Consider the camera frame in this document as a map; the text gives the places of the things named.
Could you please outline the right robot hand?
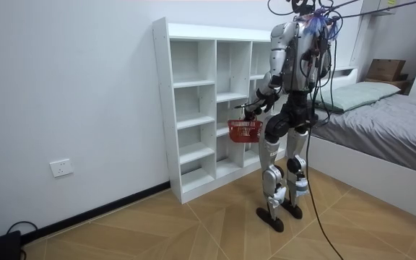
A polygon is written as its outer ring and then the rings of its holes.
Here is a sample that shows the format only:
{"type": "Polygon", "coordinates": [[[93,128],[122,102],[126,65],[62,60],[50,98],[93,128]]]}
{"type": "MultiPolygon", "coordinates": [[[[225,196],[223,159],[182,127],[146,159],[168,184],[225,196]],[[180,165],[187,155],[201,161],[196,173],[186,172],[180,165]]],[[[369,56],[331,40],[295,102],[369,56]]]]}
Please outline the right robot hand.
{"type": "Polygon", "coordinates": [[[280,96],[276,92],[273,92],[271,95],[268,95],[261,107],[263,112],[268,113],[274,106],[275,102],[279,100],[279,98],[280,96]]]}

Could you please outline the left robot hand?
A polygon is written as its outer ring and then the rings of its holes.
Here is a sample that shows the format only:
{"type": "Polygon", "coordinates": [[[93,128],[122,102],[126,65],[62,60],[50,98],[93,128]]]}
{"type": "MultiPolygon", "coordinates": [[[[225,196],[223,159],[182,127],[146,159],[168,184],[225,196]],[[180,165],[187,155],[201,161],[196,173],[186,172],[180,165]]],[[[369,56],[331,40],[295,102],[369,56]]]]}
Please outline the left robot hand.
{"type": "Polygon", "coordinates": [[[243,108],[243,120],[254,121],[258,115],[262,113],[262,105],[264,100],[254,101],[252,104],[248,104],[243,108]]]}

